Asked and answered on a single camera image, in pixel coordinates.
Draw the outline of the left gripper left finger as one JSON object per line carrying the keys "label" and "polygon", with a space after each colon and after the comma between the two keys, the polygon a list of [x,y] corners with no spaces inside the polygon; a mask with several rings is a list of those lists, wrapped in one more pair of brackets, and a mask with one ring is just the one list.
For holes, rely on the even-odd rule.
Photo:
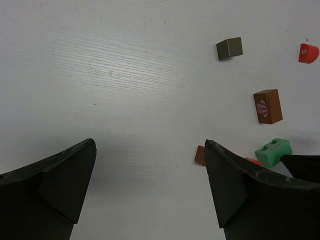
{"label": "left gripper left finger", "polygon": [[68,240],[78,223],[97,149],[88,138],[0,176],[2,240]]}

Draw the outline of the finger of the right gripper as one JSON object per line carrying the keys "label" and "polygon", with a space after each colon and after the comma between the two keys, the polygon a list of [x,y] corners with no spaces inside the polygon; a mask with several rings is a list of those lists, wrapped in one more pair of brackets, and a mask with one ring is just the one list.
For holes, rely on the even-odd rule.
{"label": "finger of the right gripper", "polygon": [[320,179],[319,155],[283,155],[280,158],[291,175],[299,180]]}

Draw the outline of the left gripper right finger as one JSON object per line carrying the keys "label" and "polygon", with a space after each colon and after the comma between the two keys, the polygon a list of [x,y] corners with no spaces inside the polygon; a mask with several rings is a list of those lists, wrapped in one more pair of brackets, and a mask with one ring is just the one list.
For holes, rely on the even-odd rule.
{"label": "left gripper right finger", "polygon": [[228,240],[317,240],[320,180],[300,180],[242,158],[213,140],[204,147],[219,227]]}

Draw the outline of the green notched block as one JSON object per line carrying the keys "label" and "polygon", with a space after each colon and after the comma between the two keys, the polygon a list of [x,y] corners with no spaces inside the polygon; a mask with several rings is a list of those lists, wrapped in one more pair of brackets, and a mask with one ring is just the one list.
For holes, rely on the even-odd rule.
{"label": "green notched block", "polygon": [[255,151],[257,160],[264,166],[272,168],[281,162],[281,157],[293,153],[291,144],[286,139],[274,138],[261,149]]}

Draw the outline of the brown rectangular block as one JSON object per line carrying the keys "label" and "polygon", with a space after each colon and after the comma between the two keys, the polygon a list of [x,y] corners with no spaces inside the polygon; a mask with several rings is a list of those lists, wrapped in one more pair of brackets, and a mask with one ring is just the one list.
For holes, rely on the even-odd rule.
{"label": "brown rectangular block", "polygon": [[283,120],[279,92],[265,89],[253,94],[254,104],[260,124],[272,125]]}

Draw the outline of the red rectangular block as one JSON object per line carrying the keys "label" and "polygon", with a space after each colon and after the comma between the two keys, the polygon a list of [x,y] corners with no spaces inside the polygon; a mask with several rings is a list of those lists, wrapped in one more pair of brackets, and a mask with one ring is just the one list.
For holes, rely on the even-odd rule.
{"label": "red rectangular block", "polygon": [[258,160],[255,160],[255,159],[252,159],[252,158],[249,158],[249,157],[246,157],[245,159],[250,161],[250,162],[252,162],[252,163],[254,163],[254,164],[256,164],[256,165],[259,165],[259,166],[262,165],[261,162],[258,161]]}

